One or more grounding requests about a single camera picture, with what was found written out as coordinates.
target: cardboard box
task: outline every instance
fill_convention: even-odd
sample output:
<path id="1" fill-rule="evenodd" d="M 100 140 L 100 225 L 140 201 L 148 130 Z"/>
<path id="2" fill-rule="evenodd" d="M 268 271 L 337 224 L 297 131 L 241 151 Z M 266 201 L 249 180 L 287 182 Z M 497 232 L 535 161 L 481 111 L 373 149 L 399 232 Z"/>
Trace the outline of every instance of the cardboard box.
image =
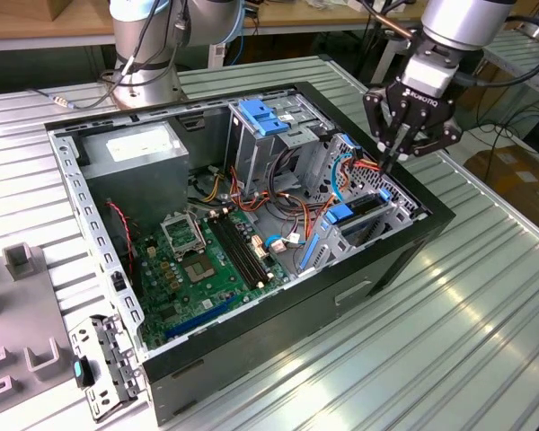
<path id="1" fill-rule="evenodd" d="M 54 21 L 72 0 L 0 0 L 0 13 Z"/>
<path id="2" fill-rule="evenodd" d="M 464 167 L 484 180 L 490 151 L 481 151 Z M 487 185 L 539 226 L 539 160 L 519 145 L 500 148 L 493 156 Z"/>

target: chip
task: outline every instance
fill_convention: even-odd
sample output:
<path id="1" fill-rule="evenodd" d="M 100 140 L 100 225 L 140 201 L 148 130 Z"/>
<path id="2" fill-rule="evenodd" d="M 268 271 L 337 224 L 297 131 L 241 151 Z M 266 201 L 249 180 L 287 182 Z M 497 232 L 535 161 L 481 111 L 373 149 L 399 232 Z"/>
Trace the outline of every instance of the chip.
<path id="1" fill-rule="evenodd" d="M 168 319 L 178 314 L 178 312 L 176 312 L 176 308 L 173 305 L 163 308 L 162 310 L 160 310 L 159 313 L 160 313 L 160 317 L 164 319 L 165 321 L 167 321 Z"/>
<path id="2" fill-rule="evenodd" d="M 185 259 L 181 264 L 188 273 L 188 277 L 190 277 L 192 283 L 198 283 L 216 274 L 216 270 L 206 254 L 192 256 Z"/>

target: aluminum work table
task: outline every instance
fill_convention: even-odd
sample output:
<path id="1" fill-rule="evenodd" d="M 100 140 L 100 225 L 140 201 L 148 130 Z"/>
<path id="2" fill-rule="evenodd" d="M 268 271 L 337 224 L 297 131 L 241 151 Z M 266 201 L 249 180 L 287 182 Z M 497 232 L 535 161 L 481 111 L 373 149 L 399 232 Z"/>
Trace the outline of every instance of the aluminum work table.
<path id="1" fill-rule="evenodd" d="M 300 80 L 367 129 L 365 89 L 318 57 L 181 74 L 190 97 Z M 50 91 L 86 104 L 103 89 Z M 0 250 L 43 248 L 68 328 L 109 312 L 42 127 L 80 115 L 0 95 Z M 161 429 L 536 429 L 539 231 L 446 154 L 407 167 L 455 211 L 445 232 L 380 295 Z M 74 381 L 0 414 L 0 430 L 68 427 L 155 429 L 144 393 L 95 425 Z"/>

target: yellow wire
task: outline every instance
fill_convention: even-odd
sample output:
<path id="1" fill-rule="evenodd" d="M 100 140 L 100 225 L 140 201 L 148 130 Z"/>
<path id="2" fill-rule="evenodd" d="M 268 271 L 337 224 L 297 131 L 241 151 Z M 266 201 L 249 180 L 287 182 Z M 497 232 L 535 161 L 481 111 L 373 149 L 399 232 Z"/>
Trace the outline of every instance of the yellow wire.
<path id="1" fill-rule="evenodd" d="M 216 181 L 214 182 L 214 189 L 212 190 L 212 192 L 209 194 L 207 198 L 203 199 L 203 202 L 210 202 L 214 200 L 217 196 L 218 187 L 219 187 L 219 175 L 216 175 Z"/>

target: motherboard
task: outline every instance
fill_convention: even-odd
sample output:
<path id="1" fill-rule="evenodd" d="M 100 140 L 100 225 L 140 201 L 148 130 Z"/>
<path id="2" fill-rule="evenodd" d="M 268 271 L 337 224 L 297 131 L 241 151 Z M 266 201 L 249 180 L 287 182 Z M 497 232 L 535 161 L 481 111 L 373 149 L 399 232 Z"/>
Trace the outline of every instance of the motherboard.
<path id="1" fill-rule="evenodd" d="M 289 281 L 256 247 L 241 210 L 215 217 L 168 217 L 134 241 L 141 260 L 138 301 L 146 316 L 142 339 L 156 348 Z"/>

